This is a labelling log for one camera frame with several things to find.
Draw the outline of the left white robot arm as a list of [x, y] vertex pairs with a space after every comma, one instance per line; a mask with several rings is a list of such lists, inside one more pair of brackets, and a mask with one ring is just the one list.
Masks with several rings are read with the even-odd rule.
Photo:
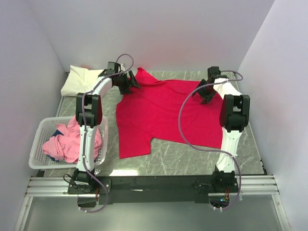
[[80, 149], [70, 185], [76, 188], [79, 182], [84, 193], [91, 193], [99, 187], [99, 181], [94, 177], [95, 136], [103, 119], [102, 97], [113, 86], [118, 87], [121, 94], [130, 94], [131, 88], [141, 88], [133, 72], [116, 61], [108, 63], [92, 89], [77, 94], [75, 119], [80, 130]]

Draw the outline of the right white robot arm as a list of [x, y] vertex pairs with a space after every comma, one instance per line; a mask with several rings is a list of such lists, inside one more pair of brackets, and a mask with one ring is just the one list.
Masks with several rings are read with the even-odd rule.
[[202, 79], [196, 88], [198, 91], [192, 96], [199, 94], [202, 104], [209, 104], [216, 95], [222, 99], [219, 124], [222, 127], [220, 149], [223, 152], [219, 155], [211, 180], [213, 190], [222, 192], [229, 186], [237, 185], [234, 158], [239, 139], [249, 122], [250, 96], [236, 90], [218, 66], [208, 68], [207, 80]]

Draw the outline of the red t shirt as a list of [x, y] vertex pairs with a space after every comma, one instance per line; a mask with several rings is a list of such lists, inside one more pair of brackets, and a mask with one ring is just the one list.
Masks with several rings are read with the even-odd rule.
[[132, 88], [116, 106], [121, 159], [149, 154], [153, 138], [221, 147], [219, 95], [209, 104], [200, 104], [199, 95], [187, 99], [197, 81], [158, 80], [141, 67], [135, 78], [141, 88]]

